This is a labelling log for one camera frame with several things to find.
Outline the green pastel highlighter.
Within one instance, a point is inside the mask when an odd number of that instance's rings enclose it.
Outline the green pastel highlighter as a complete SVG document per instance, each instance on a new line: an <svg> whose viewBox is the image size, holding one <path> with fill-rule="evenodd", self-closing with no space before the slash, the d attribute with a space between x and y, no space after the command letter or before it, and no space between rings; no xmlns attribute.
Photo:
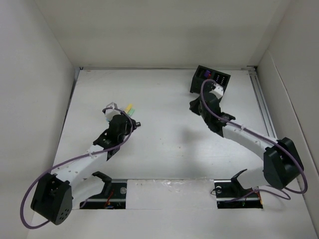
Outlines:
<svg viewBox="0 0 319 239"><path fill-rule="evenodd" d="M127 114L131 117L134 114L134 112L135 109L130 109Z"/></svg>

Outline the yellow pastel highlighter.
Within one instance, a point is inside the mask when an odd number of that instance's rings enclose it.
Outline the yellow pastel highlighter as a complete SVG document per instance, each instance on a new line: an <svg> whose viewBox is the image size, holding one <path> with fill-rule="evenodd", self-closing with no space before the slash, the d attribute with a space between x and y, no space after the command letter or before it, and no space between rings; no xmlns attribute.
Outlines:
<svg viewBox="0 0 319 239"><path fill-rule="evenodd" d="M128 113L132 109L133 105L128 104L127 107L125 108L125 112Z"/></svg>

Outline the black purple-capped highlighter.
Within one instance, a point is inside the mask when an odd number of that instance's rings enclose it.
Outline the black purple-capped highlighter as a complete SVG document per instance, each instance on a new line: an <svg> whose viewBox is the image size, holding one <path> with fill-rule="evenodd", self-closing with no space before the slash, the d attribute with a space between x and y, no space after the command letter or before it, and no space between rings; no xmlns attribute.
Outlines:
<svg viewBox="0 0 319 239"><path fill-rule="evenodd" d="M207 79L208 79L208 78L211 76L211 72L208 71L208 70L206 70L206 71L204 72L203 76L204 76L204 78L207 78Z"/></svg>

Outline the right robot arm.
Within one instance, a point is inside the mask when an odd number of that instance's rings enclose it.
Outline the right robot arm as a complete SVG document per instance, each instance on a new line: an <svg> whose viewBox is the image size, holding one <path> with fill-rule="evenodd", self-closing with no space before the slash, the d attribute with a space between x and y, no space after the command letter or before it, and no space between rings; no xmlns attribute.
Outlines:
<svg viewBox="0 0 319 239"><path fill-rule="evenodd" d="M299 176L304 181L304 188L299 193L307 191L304 166L291 139L264 136L236 123L234 116L222 112L219 100L213 93L203 93L189 105L189 109L201 116L212 132L238 143L263 161L261 167L243 169L232 177L230 190L234 195L242 196L248 189L259 186L286 189Z"/></svg>

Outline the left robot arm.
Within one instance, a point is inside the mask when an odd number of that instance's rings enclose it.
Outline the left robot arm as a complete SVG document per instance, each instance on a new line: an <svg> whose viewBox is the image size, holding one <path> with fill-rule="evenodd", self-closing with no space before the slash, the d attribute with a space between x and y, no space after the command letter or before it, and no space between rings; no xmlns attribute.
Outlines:
<svg viewBox="0 0 319 239"><path fill-rule="evenodd" d="M114 156L131 133L141 126L125 114L113 116L108 128L93 141L83 157L71 161L71 164L51 174L46 172L39 178L31 201L31 209L59 225L66 220L74 204L74 190L90 176L101 176L94 185L99 197L111 193L110 177L99 172L102 164Z"/></svg>

